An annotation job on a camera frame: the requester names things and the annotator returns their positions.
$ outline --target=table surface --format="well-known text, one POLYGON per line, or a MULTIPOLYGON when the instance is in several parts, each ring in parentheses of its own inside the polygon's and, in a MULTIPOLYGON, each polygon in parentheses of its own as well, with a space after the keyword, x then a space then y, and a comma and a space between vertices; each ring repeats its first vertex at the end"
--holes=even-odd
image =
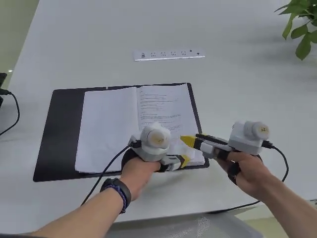
MULTIPOLYGON (((37 229, 77 208, 95 178, 32 181, 54 89, 190 82, 203 132, 228 138, 237 120, 261 120, 287 156, 286 184, 317 198, 313 174, 317 68, 284 41, 283 2, 208 0, 40 1, 9 90, 21 121, 0 138, 0 231, 37 229), (202 48, 204 59, 134 62, 134 50, 202 48)), ((16 118, 7 96, 1 130, 16 118)), ((282 158, 263 151, 281 178, 282 158)), ((211 161, 208 169, 155 174, 117 221, 219 210, 253 199, 211 161)))

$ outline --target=black cable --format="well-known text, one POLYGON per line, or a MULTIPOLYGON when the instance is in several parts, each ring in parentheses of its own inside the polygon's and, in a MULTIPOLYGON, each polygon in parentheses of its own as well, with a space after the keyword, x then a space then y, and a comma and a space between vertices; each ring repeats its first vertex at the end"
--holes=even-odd
POLYGON ((288 176, 288 172, 289 172, 289 167, 288 167, 288 162, 287 162, 287 159, 286 159, 286 156, 283 154, 282 151, 280 151, 280 149, 278 149, 277 147, 273 146, 272 149, 276 150, 278 153, 280 153, 280 155, 283 157, 284 159, 284 163, 285 163, 285 167, 286 167, 286 171, 285 171, 285 174, 284 174, 284 177, 282 178, 282 182, 284 182, 288 176))
POLYGON ((7 90, 5 90, 5 91, 6 91, 6 93, 5 93, 5 94, 3 93, 4 95, 11 95, 11 96, 14 98, 15 104, 16 104, 16 108, 17 108, 17 111, 18 111, 18 117, 17 117, 15 123, 14 123, 12 126, 10 126, 8 129, 6 129, 6 130, 4 130, 3 132, 0 133, 0 136, 2 136, 2 135, 5 134, 8 130, 10 130, 10 129, 12 129, 13 127, 15 127, 15 125, 17 125, 17 123, 18 123, 19 120, 20 120, 20 108, 19 108, 19 104, 18 104, 18 100, 16 99, 16 96, 15 96, 13 93, 11 93, 11 92, 9 92, 9 91, 7 91, 7 90))
MULTIPOLYGON (((283 152, 280 149, 278 149, 277 147, 273 146, 273 144, 270 143, 269 141, 265 141, 265 145, 262 144, 262 147, 265 147, 265 148, 268 148, 268 149, 274 149, 278 153, 280 153, 280 155, 283 157, 283 160, 284 160, 284 163, 285 163, 285 167, 286 167, 286 172, 284 174, 284 177, 282 178, 282 182, 284 182, 286 180, 286 178, 288 176, 288 172, 289 172, 289 167, 288 167, 288 162, 287 162, 286 156, 283 154, 283 152)), ((218 213, 222 213, 222 212, 229 212, 229 211, 236 210, 236 209, 239 209, 239 208, 253 206, 253 205, 258 204, 259 202, 260 201, 258 200, 258 201, 255 201, 255 202, 252 202, 252 203, 249 203, 249 204, 244 204, 244 205, 237 206, 237 207, 232 207, 232 208, 223 209, 223 210, 214 211, 214 212, 208 212, 208 214, 218 214, 218 213)))
POLYGON ((124 151, 126 151, 128 148, 131 147, 131 144, 128 144, 123 150, 121 150, 118 154, 116 154, 116 156, 114 156, 114 158, 109 162, 109 164, 105 167, 104 171, 102 171, 102 173, 99 175, 99 178, 97 179, 97 182, 95 183, 95 185, 93 186, 93 188, 90 190, 90 192, 88 193, 88 195, 85 197, 84 201, 82 202, 82 205, 85 204, 85 202, 88 200, 88 198, 90 197, 90 195, 94 192, 95 188, 97 187, 98 183, 100 182, 100 180, 102 179, 102 177, 104 176, 105 172, 107 171, 107 169, 110 167, 110 165, 115 161, 116 158, 119 157, 119 155, 121 155, 124 151))

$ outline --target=blue watch strap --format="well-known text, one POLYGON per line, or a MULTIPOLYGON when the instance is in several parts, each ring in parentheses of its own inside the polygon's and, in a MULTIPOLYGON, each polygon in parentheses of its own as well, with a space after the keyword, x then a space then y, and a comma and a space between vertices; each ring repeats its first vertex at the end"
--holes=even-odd
POLYGON ((104 191, 108 187, 113 188, 120 194, 123 200, 123 208, 121 213, 125 213, 125 210, 129 206, 132 198, 129 188, 117 178, 108 178, 104 181, 103 185, 101 186, 100 192, 104 191))
POLYGON ((116 190, 120 194, 120 196, 123 200, 123 208, 122 208, 120 214, 125 213, 125 210, 127 209, 127 199, 125 198, 123 192, 121 191, 121 188, 117 185, 109 184, 109 185, 104 187, 104 190, 106 190, 109 187, 112 187, 114 190, 116 190))

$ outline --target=power strip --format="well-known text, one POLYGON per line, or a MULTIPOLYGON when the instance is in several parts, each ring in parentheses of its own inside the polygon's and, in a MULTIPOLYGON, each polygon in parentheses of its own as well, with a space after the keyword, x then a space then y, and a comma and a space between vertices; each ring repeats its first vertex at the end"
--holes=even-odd
POLYGON ((148 60, 174 60, 174 59, 194 59, 204 58, 205 53, 200 49, 180 49, 168 51, 135 51, 133 52, 134 61, 148 60))
POLYGON ((311 205, 313 205, 315 208, 317 208, 317 199, 312 199, 308 201, 311 205))

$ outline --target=paper document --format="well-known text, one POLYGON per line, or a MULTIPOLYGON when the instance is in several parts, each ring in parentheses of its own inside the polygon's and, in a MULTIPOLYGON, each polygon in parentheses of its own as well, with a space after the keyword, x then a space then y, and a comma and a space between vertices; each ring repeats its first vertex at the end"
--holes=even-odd
MULTIPOLYGON (((189 166, 205 163, 200 151, 179 139, 198 133, 188 87, 182 84, 86 92, 75 169, 102 172, 132 134, 156 121, 171 131, 169 154, 186 154, 189 166)), ((108 171, 120 171, 122 157, 108 171)))

